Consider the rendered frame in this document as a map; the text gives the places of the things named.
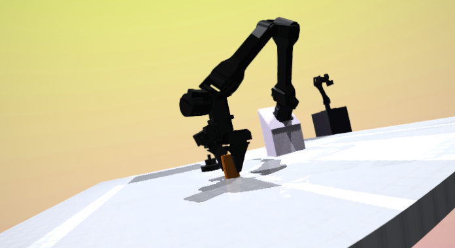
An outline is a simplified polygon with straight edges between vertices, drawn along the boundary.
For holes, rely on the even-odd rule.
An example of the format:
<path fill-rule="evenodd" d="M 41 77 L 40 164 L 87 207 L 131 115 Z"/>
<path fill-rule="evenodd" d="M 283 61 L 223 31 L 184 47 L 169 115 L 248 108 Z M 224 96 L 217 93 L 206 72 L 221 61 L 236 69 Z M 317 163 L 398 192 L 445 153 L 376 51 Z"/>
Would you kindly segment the orange cylinder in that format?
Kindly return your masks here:
<path fill-rule="evenodd" d="M 231 154 L 221 156 L 221 159 L 226 179 L 240 176 L 240 173 L 237 173 L 237 170 L 235 169 Z"/>

